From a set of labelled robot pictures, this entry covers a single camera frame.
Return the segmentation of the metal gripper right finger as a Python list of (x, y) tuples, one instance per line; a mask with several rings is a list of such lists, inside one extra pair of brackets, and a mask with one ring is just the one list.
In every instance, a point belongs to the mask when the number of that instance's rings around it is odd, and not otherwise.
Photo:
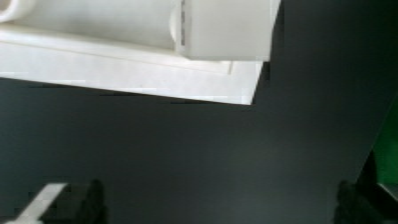
[(341, 181), (337, 185), (337, 206), (333, 209), (333, 224), (378, 224), (380, 215), (357, 191), (355, 185)]

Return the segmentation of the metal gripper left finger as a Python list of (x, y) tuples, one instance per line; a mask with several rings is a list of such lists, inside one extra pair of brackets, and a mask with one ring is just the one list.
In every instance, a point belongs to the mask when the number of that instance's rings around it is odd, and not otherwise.
[(55, 224), (106, 224), (104, 187), (97, 179), (69, 184), (55, 200)]

